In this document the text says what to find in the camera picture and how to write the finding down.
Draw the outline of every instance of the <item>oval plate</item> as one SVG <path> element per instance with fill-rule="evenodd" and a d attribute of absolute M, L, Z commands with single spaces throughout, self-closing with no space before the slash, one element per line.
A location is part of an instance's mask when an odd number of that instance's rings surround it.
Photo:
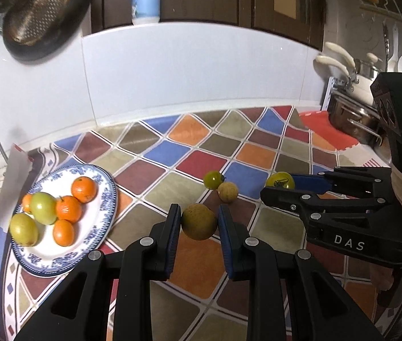
<path fill-rule="evenodd" d="M 98 185 L 95 199 L 83 205 L 84 213 L 74 224 L 76 239 L 73 245 L 62 247 L 52 238 L 53 225 L 36 223 L 39 239 L 33 247 L 22 247 L 11 240 L 14 255 L 29 273 L 40 277 L 61 275 L 72 269 L 91 250 L 98 248 L 111 228 L 117 209 L 117 189 L 110 174 L 91 164 L 61 167 L 36 182 L 29 193 L 47 192 L 54 197 L 71 195 L 71 184 L 84 175 Z M 22 213 L 19 205 L 15 213 Z"/>

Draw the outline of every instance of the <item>pot handle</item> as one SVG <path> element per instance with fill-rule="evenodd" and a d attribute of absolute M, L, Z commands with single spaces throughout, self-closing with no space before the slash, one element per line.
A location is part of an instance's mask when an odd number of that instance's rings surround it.
<path fill-rule="evenodd" d="M 323 65 L 331 65 L 333 67 L 339 68 L 344 75 L 346 75 L 348 78 L 350 78 L 349 72 L 348 72 L 348 69 L 346 68 L 346 66 L 343 65 L 338 60 L 331 58 L 330 56 L 317 55 L 315 57 L 315 61 L 317 63 L 323 64 Z"/>
<path fill-rule="evenodd" d="M 356 127 L 360 128 L 361 130 L 364 130 L 364 131 L 366 131 L 366 132 L 372 134 L 373 136 L 375 136 L 375 137 L 378 139 L 378 141 L 379 141 L 379 146 L 381 146 L 381 144 L 382 144 L 382 137 L 381 137 L 378 133 L 376 133 L 375 131 L 372 131 L 372 130 L 371 130 L 370 128 L 368 128 L 367 126 L 365 126 L 365 125 L 363 125 L 363 124 L 361 124 L 361 123 L 359 123 L 359 122 L 356 122 L 355 120 L 348 119 L 348 122 L 350 122 L 352 125 L 355 125 Z"/>
<path fill-rule="evenodd" d="M 343 47 L 340 45 L 337 45 L 334 42 L 326 42 L 324 44 L 330 51 L 333 51 L 335 53 L 338 53 L 339 55 L 343 56 L 345 60 L 347 61 L 348 65 L 351 68 L 356 67 L 356 63 L 354 62 L 354 58 L 351 56 L 349 52 L 347 52 Z"/>

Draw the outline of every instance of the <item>green cherry tomato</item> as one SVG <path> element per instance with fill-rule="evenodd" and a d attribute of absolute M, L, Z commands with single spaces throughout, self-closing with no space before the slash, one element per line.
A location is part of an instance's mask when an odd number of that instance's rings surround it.
<path fill-rule="evenodd" d="M 296 183 L 294 182 L 293 177 L 291 174 L 286 172 L 277 172 L 271 175 L 265 182 L 265 185 L 272 187 L 283 187 L 290 190 L 296 188 Z"/>
<path fill-rule="evenodd" d="M 208 189 L 216 190 L 218 186 L 224 182 L 224 176 L 220 172 L 212 170 L 205 174 L 203 181 L 204 186 L 206 186 Z"/>

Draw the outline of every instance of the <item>orange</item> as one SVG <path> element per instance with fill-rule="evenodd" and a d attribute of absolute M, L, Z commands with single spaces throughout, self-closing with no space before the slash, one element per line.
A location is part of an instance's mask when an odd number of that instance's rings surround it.
<path fill-rule="evenodd" d="M 68 221 L 58 220 L 54 224 L 52 236 L 57 245 L 70 246 L 74 242 L 74 227 Z"/>
<path fill-rule="evenodd" d="M 73 196 L 59 197 L 56 202 L 56 215 L 71 223 L 76 223 L 83 213 L 83 207 L 79 200 Z"/>
<path fill-rule="evenodd" d="M 97 195 L 97 184 L 88 177 L 76 178 L 71 185 L 71 194 L 82 203 L 88 203 Z"/>
<path fill-rule="evenodd" d="M 31 214 L 32 211 L 30 210 L 30 203 L 32 201 L 32 194 L 26 194 L 24 195 L 24 197 L 22 198 L 22 208 L 24 209 L 24 211 L 26 213 Z"/>

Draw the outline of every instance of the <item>green fruit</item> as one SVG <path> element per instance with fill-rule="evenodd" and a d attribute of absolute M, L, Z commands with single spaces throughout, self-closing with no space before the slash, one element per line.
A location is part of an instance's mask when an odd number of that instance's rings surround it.
<path fill-rule="evenodd" d="M 182 230 L 191 239 L 208 239 L 217 230 L 217 218 L 212 210 L 201 203 L 189 205 L 182 214 Z"/>
<path fill-rule="evenodd" d="M 35 221 L 25 213 L 13 215 L 10 221 L 10 234 L 22 246 L 33 246 L 38 241 L 38 228 Z"/>
<path fill-rule="evenodd" d="M 236 200 L 237 196 L 239 195 L 239 189 L 237 186 L 232 182 L 224 182 L 222 183 L 218 189 L 218 196 L 220 200 L 224 203 L 232 203 Z"/>
<path fill-rule="evenodd" d="M 218 186 L 220 186 L 224 182 L 224 176 L 213 170 L 211 172 L 207 172 L 203 178 L 204 186 L 206 186 L 210 190 L 216 190 Z"/>
<path fill-rule="evenodd" d="M 54 224 L 56 221 L 56 199 L 46 192 L 36 192 L 32 196 L 30 210 L 34 218 L 44 225 Z"/>
<path fill-rule="evenodd" d="M 286 172 L 277 172 L 271 175 L 265 182 L 266 186 L 283 187 L 293 190 L 296 188 L 296 183 L 291 174 Z"/>

